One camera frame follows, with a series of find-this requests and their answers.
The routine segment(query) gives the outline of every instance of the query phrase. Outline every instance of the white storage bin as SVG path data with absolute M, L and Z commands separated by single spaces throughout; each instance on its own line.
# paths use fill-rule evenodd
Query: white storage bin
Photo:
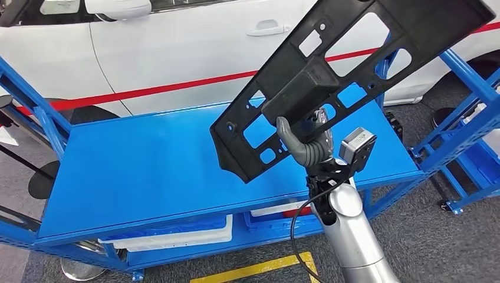
M 226 226 L 220 229 L 195 232 L 172 233 L 166 235 L 145 236 L 129 239 L 101 241 L 112 243 L 116 249 L 127 249 L 129 252 L 168 249 L 180 246 L 205 245 L 207 243 L 229 242 L 232 239 L 233 216 L 226 217 Z

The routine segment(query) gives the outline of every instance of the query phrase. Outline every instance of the mounting hole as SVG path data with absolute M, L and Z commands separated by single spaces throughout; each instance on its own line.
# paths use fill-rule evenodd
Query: mounting hole
M 231 122 L 227 122 L 226 125 L 228 126 L 228 130 L 230 131 L 234 131 L 235 129 L 235 125 Z

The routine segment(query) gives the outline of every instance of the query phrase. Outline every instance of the yellow floor tape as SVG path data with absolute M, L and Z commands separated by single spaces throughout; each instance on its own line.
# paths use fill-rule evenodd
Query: yellow floor tape
M 313 256 L 310 252 L 303 252 L 300 257 L 305 262 L 307 267 L 317 274 L 316 266 L 314 265 Z M 297 257 L 295 255 L 286 256 L 284 258 L 273 259 L 271 261 L 266 261 L 261 264 L 255 264 L 243 268 L 234 269 L 231 271 L 226 271 L 223 273 L 218 273 L 206 277 L 196 278 L 190 281 L 190 283 L 222 283 L 228 282 L 283 267 L 298 264 Z M 309 276 L 312 283 L 318 283 L 311 275 Z

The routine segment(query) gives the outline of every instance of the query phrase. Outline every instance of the blue metal shelf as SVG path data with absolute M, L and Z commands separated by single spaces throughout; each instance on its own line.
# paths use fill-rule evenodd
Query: blue metal shelf
M 319 222 L 299 226 L 295 229 L 296 237 L 322 233 Z M 129 252 L 129 269 L 141 269 L 155 265 L 170 264 L 177 261 L 199 258 L 213 254 L 237 251 L 239 249 L 260 246 L 290 239 L 289 229 L 248 232 L 243 214 L 233 215 L 233 239 L 225 243 L 212 243 L 202 246 L 186 246 L 173 249 L 157 249 L 154 251 Z
M 353 85 L 346 91 L 362 89 Z M 306 200 L 305 170 L 291 157 L 249 184 L 220 169 L 208 128 L 226 106 L 74 126 L 35 244 L 59 245 Z M 360 190 L 421 174 L 374 101 L 333 132 L 347 136 L 358 126 L 378 136 L 365 169 L 354 177 Z M 338 152 L 340 139 L 334 142 Z M 80 198 L 79 192 L 99 197 Z M 189 201 L 180 201 L 186 194 Z M 129 208 L 121 209 L 123 204 Z

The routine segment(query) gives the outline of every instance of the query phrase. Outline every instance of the car side mirror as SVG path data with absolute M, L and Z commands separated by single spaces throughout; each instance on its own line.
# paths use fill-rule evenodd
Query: car side mirror
M 133 19 L 151 13 L 149 0 L 85 0 L 89 14 L 103 14 L 111 19 Z

